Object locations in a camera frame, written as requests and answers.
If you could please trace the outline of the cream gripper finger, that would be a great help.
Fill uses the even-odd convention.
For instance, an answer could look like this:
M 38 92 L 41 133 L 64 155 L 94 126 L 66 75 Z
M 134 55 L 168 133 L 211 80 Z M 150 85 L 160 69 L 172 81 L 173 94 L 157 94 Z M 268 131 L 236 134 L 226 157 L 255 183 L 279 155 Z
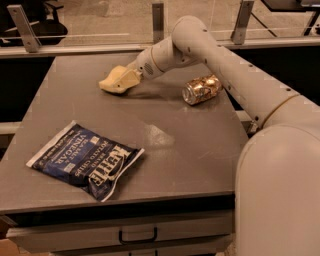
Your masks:
M 128 81 L 106 81 L 105 90 L 114 94 L 123 94 L 134 84 Z
M 118 65 L 110 71 L 109 76 L 111 78 L 119 78 L 119 77 L 122 77 L 127 71 L 128 71 L 127 67 Z

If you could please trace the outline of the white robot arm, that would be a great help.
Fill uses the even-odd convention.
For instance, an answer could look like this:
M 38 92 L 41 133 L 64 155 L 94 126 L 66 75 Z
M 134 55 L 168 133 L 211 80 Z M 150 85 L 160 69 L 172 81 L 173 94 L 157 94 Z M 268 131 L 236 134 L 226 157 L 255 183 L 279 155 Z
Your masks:
M 100 87 L 123 93 L 142 79 L 204 63 L 259 132 L 244 146 L 235 182 L 238 256 L 320 256 L 320 107 L 219 45 L 204 23 L 184 16 L 171 35 Z

